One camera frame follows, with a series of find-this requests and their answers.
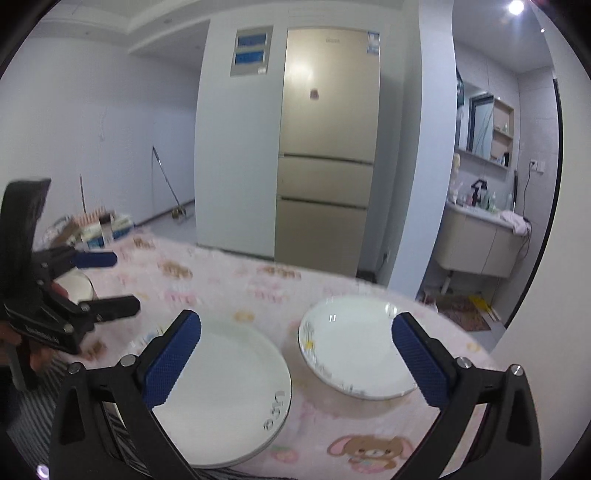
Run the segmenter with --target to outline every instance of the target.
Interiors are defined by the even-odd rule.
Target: blue panel
[[[449,402],[446,374],[402,314],[392,322],[392,340],[426,402],[432,407],[445,408]]]
[[[246,53],[236,53],[234,64],[241,65],[248,63],[262,63],[264,57],[265,52],[263,50],[249,51]]]
[[[238,37],[238,47],[256,47],[257,45],[264,45],[265,43],[267,43],[266,33]]]
[[[190,312],[145,374],[142,398],[150,410],[166,401],[200,338],[201,320]]]

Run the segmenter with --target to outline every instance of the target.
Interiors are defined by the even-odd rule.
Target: mop
[[[156,148],[154,146],[152,146],[152,154],[152,164],[154,164],[154,157],[156,157],[156,161],[158,162],[158,165],[160,165],[160,170],[162,171],[162,175],[164,175],[164,179],[168,184],[168,188],[170,189],[170,192],[173,194],[174,200],[177,202],[177,206],[174,209],[172,209],[170,213],[175,220],[181,219],[180,223],[183,223],[188,218],[191,218],[192,215],[187,216],[187,209],[178,201],[178,197],[174,192],[173,186],[170,184],[168,177],[166,176],[164,167],[162,166],[162,162],[160,161],[160,157],[158,156],[158,152],[156,151]]]

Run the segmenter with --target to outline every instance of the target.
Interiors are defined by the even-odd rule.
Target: sticker on refrigerator
[[[379,55],[379,33],[368,32],[368,53]]]

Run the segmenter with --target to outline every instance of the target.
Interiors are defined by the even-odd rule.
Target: table
[[[249,323],[281,350],[293,380],[288,419],[262,453],[234,468],[258,476],[298,480],[364,478],[386,480],[404,463],[439,411],[419,390],[388,401],[348,397],[322,383],[298,348],[297,328],[305,312],[320,300],[343,294],[371,295],[413,314],[426,332],[441,340],[453,356],[467,356],[481,368],[495,369],[492,358],[466,332],[433,310],[393,291],[361,280],[230,255],[134,231],[112,245],[119,257],[111,269],[88,270],[99,297],[134,294],[141,303],[133,319],[97,325],[84,345],[104,344],[87,368],[108,367],[127,353],[140,353],[183,309]],[[446,472],[457,469],[482,418],[483,406]],[[393,450],[393,459],[365,458],[364,449]]]

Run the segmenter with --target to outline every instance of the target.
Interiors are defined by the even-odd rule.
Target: blue gripper pad
[[[201,320],[190,312],[146,370],[142,399],[150,410],[166,401],[200,338]]]
[[[409,313],[398,315],[392,322],[392,341],[427,403],[432,407],[443,408],[449,401],[448,377],[411,327],[406,316],[410,316],[416,322]]]
[[[114,252],[79,252],[72,258],[72,264],[78,268],[113,267],[116,263]]]

